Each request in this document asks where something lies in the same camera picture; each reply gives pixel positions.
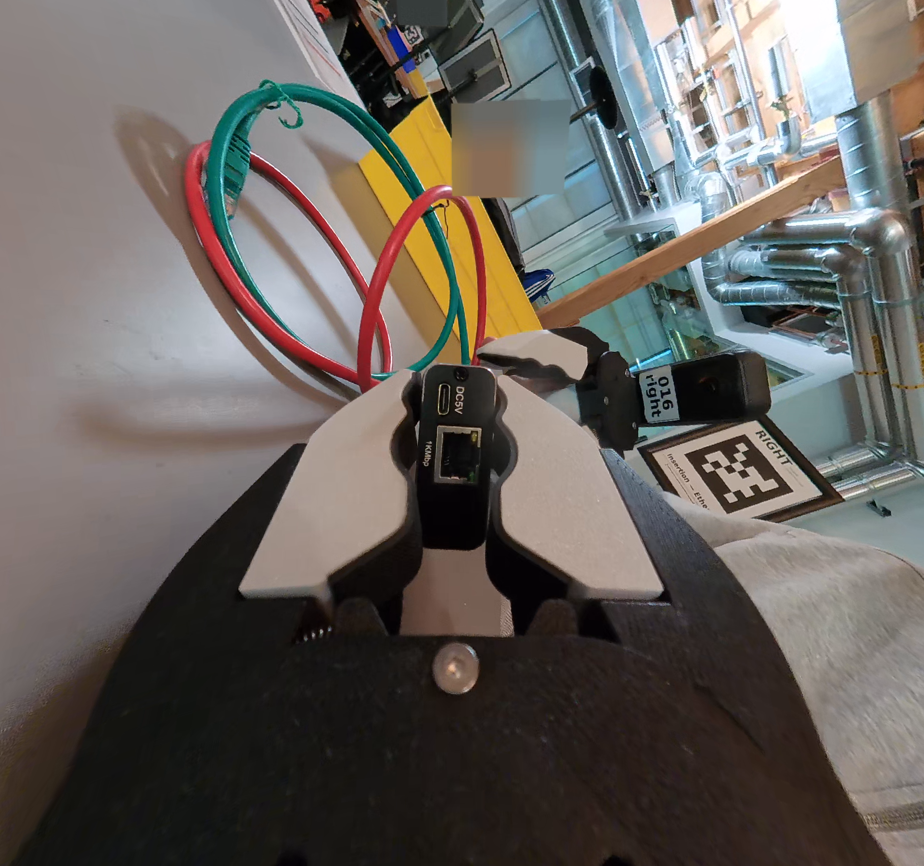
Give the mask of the silver ventilation ducts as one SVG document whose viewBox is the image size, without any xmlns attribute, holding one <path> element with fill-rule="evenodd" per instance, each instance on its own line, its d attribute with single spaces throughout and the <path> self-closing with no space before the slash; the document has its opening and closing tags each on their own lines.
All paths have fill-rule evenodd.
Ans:
<svg viewBox="0 0 924 866">
<path fill-rule="evenodd" d="M 759 226 L 700 262 L 699 293 L 726 307 L 840 314 L 865 438 L 816 464 L 846 502 L 922 480 L 922 275 L 888 91 L 835 119 L 850 208 Z"/>
</svg>

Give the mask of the black ethernet adapter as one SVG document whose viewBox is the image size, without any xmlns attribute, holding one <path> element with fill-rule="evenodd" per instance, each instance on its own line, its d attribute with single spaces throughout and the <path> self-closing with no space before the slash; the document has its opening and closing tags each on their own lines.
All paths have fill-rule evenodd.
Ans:
<svg viewBox="0 0 924 866">
<path fill-rule="evenodd" d="M 424 374 L 416 488 L 427 549 L 484 544 L 497 391 L 495 374 L 479 366 L 436 364 Z"/>
</svg>

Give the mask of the grey equipment case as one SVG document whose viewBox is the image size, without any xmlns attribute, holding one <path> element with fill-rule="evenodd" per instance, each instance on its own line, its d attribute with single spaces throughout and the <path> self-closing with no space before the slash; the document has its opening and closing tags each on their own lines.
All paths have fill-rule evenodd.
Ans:
<svg viewBox="0 0 924 866">
<path fill-rule="evenodd" d="M 450 102 L 488 101 L 512 87 L 494 28 L 481 33 L 447 61 L 438 63 L 437 69 Z"/>
</svg>

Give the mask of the person's right forearm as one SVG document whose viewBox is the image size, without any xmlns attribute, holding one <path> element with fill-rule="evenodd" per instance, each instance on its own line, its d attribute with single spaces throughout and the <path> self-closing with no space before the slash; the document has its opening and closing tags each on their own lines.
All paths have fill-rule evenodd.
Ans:
<svg viewBox="0 0 924 866">
<path fill-rule="evenodd" d="M 712 547 L 753 538 L 763 532 L 814 533 L 869 545 L 911 563 L 923 565 L 922 488 L 912 487 L 886 498 L 888 517 L 862 502 L 836 504 L 785 523 L 727 517 L 687 502 L 669 492 L 663 498 Z"/>
</svg>

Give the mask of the green twist tie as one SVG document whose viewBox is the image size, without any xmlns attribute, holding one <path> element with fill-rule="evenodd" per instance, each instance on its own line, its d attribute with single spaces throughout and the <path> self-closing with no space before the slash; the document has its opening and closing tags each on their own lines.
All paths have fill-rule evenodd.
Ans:
<svg viewBox="0 0 924 866">
<path fill-rule="evenodd" d="M 275 112 L 276 120 L 288 130 L 302 127 L 304 123 L 302 112 L 280 84 L 270 78 L 265 78 L 260 82 L 259 90 L 265 96 L 263 111 Z"/>
</svg>

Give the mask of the person's grey sweatshirt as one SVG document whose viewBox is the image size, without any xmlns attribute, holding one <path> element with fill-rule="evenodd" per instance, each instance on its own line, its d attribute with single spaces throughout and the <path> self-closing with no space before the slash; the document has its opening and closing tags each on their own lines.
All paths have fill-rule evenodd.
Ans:
<svg viewBox="0 0 924 866">
<path fill-rule="evenodd" d="M 695 525 L 781 644 L 873 837 L 893 864 L 922 864 L 922 569 L 760 520 Z"/>
</svg>

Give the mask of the black disc on rod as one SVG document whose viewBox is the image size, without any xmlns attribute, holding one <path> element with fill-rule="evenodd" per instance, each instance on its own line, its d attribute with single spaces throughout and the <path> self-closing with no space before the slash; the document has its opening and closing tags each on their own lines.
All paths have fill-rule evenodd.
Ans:
<svg viewBox="0 0 924 866">
<path fill-rule="evenodd" d="M 590 102 L 571 115 L 569 124 L 595 115 L 606 130 L 614 130 L 620 122 L 619 104 L 605 70 L 597 65 L 590 68 L 588 76 Z"/>
</svg>

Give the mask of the wooden beam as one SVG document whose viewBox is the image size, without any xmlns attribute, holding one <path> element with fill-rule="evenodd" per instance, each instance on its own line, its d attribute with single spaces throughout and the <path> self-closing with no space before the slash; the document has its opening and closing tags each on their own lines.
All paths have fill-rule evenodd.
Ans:
<svg viewBox="0 0 924 866">
<path fill-rule="evenodd" d="M 542 307 L 539 322 L 545 329 L 573 326 L 595 310 L 845 185 L 841 159 L 827 159 Z"/>
</svg>

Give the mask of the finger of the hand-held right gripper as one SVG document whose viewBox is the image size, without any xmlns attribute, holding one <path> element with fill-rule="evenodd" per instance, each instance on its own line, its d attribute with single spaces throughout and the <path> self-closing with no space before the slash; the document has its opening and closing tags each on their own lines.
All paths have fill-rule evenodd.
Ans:
<svg viewBox="0 0 924 866">
<path fill-rule="evenodd" d="M 478 348 L 478 358 L 510 375 L 554 382 L 577 382 L 589 365 L 583 344 L 550 330 L 495 338 Z"/>
</svg>

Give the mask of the grey desk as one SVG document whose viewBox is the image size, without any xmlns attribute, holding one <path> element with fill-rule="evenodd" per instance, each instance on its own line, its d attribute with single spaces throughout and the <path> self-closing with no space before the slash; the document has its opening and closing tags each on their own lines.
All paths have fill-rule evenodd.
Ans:
<svg viewBox="0 0 924 866">
<path fill-rule="evenodd" d="M 237 314 L 184 158 L 263 79 L 272 0 L 2 0 L 4 730 L 65 731 L 97 657 L 341 403 Z"/>
</svg>

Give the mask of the white paper sheet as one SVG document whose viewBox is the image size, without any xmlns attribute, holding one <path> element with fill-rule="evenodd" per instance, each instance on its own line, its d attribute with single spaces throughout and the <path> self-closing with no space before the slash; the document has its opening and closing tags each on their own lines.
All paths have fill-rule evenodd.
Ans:
<svg viewBox="0 0 924 866">
<path fill-rule="evenodd" d="M 359 104 L 359 96 L 322 30 L 309 0 L 272 1 L 294 36 L 317 85 Z"/>
</svg>

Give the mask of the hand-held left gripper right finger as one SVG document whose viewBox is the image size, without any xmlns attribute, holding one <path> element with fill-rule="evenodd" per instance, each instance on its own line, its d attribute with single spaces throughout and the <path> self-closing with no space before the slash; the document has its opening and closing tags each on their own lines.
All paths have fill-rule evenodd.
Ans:
<svg viewBox="0 0 924 866">
<path fill-rule="evenodd" d="M 664 584 L 593 436 L 497 381 L 510 456 L 491 503 L 490 579 L 510 601 L 647 601 Z"/>
</svg>

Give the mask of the yellow storage bin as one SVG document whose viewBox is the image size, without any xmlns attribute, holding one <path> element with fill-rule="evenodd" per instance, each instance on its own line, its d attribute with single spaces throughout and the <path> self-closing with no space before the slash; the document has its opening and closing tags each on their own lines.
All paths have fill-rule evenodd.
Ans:
<svg viewBox="0 0 924 866">
<path fill-rule="evenodd" d="M 410 162 L 423 187 L 451 182 L 451 135 L 432 97 L 415 106 L 391 131 L 391 137 Z M 369 151 L 359 161 L 359 168 L 390 225 L 396 225 L 410 206 L 410 196 L 376 151 Z M 479 225 L 486 263 L 486 335 L 509 336 L 539 329 L 537 314 L 508 258 L 497 227 L 491 221 L 486 202 L 476 197 L 468 197 L 468 202 Z M 445 230 L 454 259 L 468 332 L 472 336 L 477 288 L 468 226 L 461 211 L 454 205 L 438 209 L 436 215 L 437 222 Z M 425 336 L 435 339 L 444 324 L 449 286 L 437 250 L 423 223 L 414 225 L 389 283 L 415 325 L 422 329 Z"/>
</svg>

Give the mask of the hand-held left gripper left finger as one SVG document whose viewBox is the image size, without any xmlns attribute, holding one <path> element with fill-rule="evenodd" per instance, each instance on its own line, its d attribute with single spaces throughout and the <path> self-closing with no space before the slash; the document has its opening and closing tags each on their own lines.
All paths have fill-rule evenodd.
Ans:
<svg viewBox="0 0 924 866">
<path fill-rule="evenodd" d="M 416 458 L 410 392 L 396 374 L 313 433 L 238 591 L 248 599 L 390 601 L 422 564 L 422 534 L 404 446 Z"/>
</svg>

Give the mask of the framed marker sign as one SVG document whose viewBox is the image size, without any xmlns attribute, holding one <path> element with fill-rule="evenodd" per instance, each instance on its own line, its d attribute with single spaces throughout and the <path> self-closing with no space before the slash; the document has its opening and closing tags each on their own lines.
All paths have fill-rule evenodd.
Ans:
<svg viewBox="0 0 924 866">
<path fill-rule="evenodd" d="M 638 452 L 664 491 L 725 517 L 785 523 L 844 502 L 767 418 L 664 434 Z"/>
</svg>

